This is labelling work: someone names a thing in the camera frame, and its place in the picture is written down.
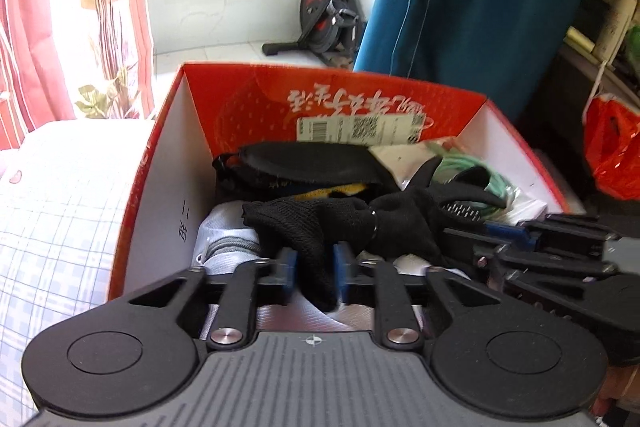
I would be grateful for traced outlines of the black knit glove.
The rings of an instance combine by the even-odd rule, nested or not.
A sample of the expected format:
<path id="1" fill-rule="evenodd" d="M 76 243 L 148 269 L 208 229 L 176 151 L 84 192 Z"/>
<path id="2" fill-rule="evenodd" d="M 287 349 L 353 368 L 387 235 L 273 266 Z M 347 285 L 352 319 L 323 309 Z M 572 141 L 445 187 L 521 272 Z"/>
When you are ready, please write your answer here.
<path id="1" fill-rule="evenodd" d="M 255 230 L 265 254 L 296 252 L 295 285 L 316 308 L 330 312 L 337 307 L 335 245 L 345 243 L 355 255 L 367 251 L 385 260 L 413 255 L 440 265 L 436 234 L 468 222 L 445 210 L 453 202 L 506 207 L 502 198 L 477 186 L 434 183 L 371 202 L 358 197 L 247 202 L 243 222 Z"/>

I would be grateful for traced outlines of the red plastic bag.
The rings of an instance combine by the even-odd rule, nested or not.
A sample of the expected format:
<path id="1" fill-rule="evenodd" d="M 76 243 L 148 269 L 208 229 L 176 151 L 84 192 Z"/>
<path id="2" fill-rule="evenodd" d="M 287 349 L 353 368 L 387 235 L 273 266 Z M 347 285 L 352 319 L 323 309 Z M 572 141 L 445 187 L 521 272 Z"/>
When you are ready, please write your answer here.
<path id="1" fill-rule="evenodd" d="M 612 94 L 596 96 L 586 113 L 585 158 L 600 192 L 640 196 L 639 111 Z"/>

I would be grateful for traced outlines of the dark shelf unit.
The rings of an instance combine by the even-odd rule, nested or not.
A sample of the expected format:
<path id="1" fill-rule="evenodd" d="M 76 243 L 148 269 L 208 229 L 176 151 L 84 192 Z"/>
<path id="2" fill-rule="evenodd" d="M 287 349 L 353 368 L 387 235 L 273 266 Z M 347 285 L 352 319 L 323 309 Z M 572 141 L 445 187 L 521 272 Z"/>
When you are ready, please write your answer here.
<path id="1" fill-rule="evenodd" d="M 585 158 L 585 120 L 590 102 L 612 94 L 639 110 L 629 95 L 606 77 L 620 50 L 637 0 L 580 0 L 559 49 L 515 119 L 532 149 L 559 173 L 579 202 L 601 215 L 637 216 L 638 200 L 600 192 Z"/>

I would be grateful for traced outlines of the checked strawberry tablecloth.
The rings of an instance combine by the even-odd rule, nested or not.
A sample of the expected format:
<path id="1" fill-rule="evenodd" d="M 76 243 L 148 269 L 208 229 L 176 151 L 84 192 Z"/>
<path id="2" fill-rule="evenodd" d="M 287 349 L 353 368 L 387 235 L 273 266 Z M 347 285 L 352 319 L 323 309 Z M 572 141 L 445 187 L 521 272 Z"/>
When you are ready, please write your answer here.
<path id="1" fill-rule="evenodd" d="M 32 338 L 105 303 L 148 120 L 66 120 L 1 154 L 1 422 L 35 413 L 21 361 Z"/>

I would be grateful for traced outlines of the black padded eye mask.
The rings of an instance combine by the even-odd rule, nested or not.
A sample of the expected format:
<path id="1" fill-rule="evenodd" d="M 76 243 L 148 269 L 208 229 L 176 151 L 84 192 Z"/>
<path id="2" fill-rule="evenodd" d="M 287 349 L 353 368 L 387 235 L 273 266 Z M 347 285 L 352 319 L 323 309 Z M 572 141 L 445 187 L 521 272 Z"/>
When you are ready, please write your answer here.
<path id="1" fill-rule="evenodd" d="M 371 197 L 398 190 L 390 170 L 364 145 L 260 142 L 218 155 L 213 168 L 221 200 L 269 202 L 344 186 Z"/>

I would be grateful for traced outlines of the red strawberry cardboard box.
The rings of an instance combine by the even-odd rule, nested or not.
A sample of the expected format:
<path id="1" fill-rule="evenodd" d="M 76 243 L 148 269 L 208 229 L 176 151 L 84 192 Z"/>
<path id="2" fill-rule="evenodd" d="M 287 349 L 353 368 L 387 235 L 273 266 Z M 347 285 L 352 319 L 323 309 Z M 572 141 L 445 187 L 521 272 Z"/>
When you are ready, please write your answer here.
<path id="1" fill-rule="evenodd" d="M 188 63 L 146 142 L 122 218 L 108 295 L 190 265 L 214 205 L 214 159 L 274 141 L 346 138 L 357 119 L 397 138 L 454 138 L 553 212 L 567 201 L 486 96 L 398 77 L 269 64 Z"/>

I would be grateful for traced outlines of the black exercise bike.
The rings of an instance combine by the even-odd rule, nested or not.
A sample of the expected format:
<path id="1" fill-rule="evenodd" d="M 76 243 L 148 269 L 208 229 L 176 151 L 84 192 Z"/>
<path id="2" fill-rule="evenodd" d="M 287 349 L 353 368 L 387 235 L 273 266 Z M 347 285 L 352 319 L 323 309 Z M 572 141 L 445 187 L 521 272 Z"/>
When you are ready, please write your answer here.
<path id="1" fill-rule="evenodd" d="M 262 54 L 309 52 L 324 65 L 354 66 L 368 18 L 360 0 L 300 0 L 299 37 L 291 42 L 267 42 Z"/>

